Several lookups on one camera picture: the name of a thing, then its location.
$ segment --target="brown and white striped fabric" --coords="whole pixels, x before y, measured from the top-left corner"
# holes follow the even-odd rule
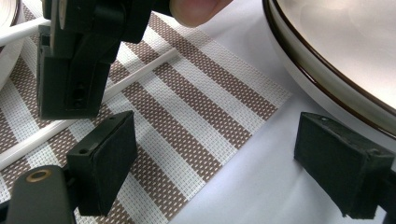
[[[26,20],[42,15],[39,0],[24,0]],[[49,123],[37,118],[37,37],[25,39],[21,57],[0,91],[0,151]],[[197,29],[153,14],[144,41],[122,43],[108,85],[170,48],[178,58],[156,68],[83,119],[15,162],[0,175],[0,201],[13,181],[44,164],[65,164],[65,153],[103,118],[134,111],[138,159],[108,217],[78,223],[167,223],[246,143],[290,94]]]

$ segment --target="white surface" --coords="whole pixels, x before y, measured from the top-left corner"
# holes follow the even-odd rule
[[[294,95],[171,223],[382,223],[381,209],[375,220],[343,218],[293,160],[300,112],[328,113],[298,87],[276,57],[261,0],[234,0],[201,29]]]

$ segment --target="finger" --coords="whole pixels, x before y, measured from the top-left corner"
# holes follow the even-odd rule
[[[195,27],[214,17],[233,0],[171,0],[173,17],[185,26]]]

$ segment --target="black plastic housing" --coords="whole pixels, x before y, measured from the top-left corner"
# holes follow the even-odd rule
[[[302,113],[294,158],[344,216],[374,218],[378,186],[389,175],[394,156],[332,119]]]
[[[151,10],[169,0],[42,0],[51,20],[39,28],[37,104],[41,119],[97,116],[120,42],[139,43]]]
[[[13,192],[7,223],[74,223],[61,167],[41,166],[23,174]]]

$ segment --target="white plastic tube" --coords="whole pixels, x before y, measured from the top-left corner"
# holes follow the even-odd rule
[[[50,25],[50,21],[39,17],[32,21],[26,21],[18,25],[0,30],[0,47],[11,43],[12,41],[25,38],[29,35],[38,33],[38,25]]]
[[[136,82],[139,78],[146,75],[147,73],[151,72],[156,67],[160,66],[163,63],[166,63],[170,59],[177,56],[176,49],[170,49],[162,56],[158,57],[151,63],[146,64],[144,67],[140,68],[133,74],[129,75],[128,77],[124,78],[120,82],[114,84],[113,86],[107,88],[105,90],[102,103],[108,101],[119,92],[124,90],[126,87],[131,85],[132,83]],[[55,134],[61,132],[62,130],[66,129],[73,123],[75,123],[76,119],[68,119],[68,120],[57,120],[52,122],[50,125],[46,126],[43,129],[40,129],[37,133],[33,134],[32,136],[28,137],[27,139],[23,140],[22,142],[18,143],[14,147],[11,147],[7,151],[0,154],[0,170],[5,169],[14,161],[17,161],[19,158],[25,156],[30,151],[34,150],[35,148],[39,147],[41,144],[48,141],[51,137]]]

